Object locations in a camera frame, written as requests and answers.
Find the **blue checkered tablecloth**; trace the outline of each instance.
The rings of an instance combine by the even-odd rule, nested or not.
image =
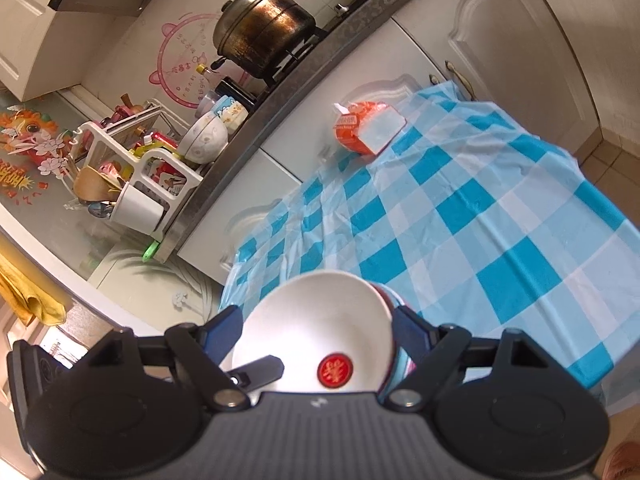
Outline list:
[[[385,283],[433,324],[518,327],[584,386],[640,338],[640,235],[564,150],[446,82],[398,107],[377,158],[340,150],[236,254],[222,308],[248,316],[302,272]]]

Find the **pot handle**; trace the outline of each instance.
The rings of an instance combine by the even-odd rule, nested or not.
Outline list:
[[[219,69],[221,66],[223,66],[223,65],[224,65],[225,61],[226,61],[226,57],[224,57],[224,56],[219,57],[217,60],[215,60],[213,63],[211,63],[211,67],[210,67],[210,68],[211,68],[212,70],[217,70],[217,69]]]

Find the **red logo on bowl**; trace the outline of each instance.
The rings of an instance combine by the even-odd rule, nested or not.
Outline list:
[[[318,366],[318,381],[325,388],[340,388],[349,382],[353,362],[345,354],[329,354]]]

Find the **drawer handle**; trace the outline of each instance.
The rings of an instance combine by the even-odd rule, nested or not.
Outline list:
[[[460,79],[460,82],[462,83],[462,86],[465,87],[465,90],[471,96],[471,100],[472,101],[478,101],[478,99],[476,98],[476,93],[474,92],[474,88],[471,86],[471,83],[469,82],[469,79],[467,79],[460,72],[458,72],[458,70],[456,70],[456,67],[453,66],[452,62],[446,60],[444,62],[444,66],[447,68],[447,70],[449,70],[450,72],[453,72],[454,76],[456,76],[458,79]]]

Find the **dish rack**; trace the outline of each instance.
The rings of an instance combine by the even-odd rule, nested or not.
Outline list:
[[[81,124],[74,132],[74,140],[71,142],[72,149],[70,156],[76,158],[81,149],[81,139],[88,130],[94,136],[94,140],[85,158],[84,166],[91,166],[95,170],[108,160],[116,160],[123,162],[133,168],[133,173],[129,179],[129,185],[138,188],[156,202],[161,203],[164,208],[164,214],[159,221],[156,229],[151,236],[162,241],[164,232],[171,225],[180,209],[189,198],[193,190],[202,182],[202,176],[189,166],[178,160],[171,152],[162,148],[152,148],[145,152],[142,157],[137,158],[126,146],[131,145],[136,140],[140,140],[139,128],[150,128],[164,115],[164,120],[168,123],[173,132],[175,127],[167,120],[167,110],[162,104],[156,100],[147,102],[145,110],[131,117],[125,118],[117,123],[109,124],[106,128],[102,128],[99,124],[92,121]],[[174,195],[153,181],[148,174],[145,174],[147,163],[152,159],[164,160],[167,164],[179,171],[186,179],[186,182],[177,195]]]

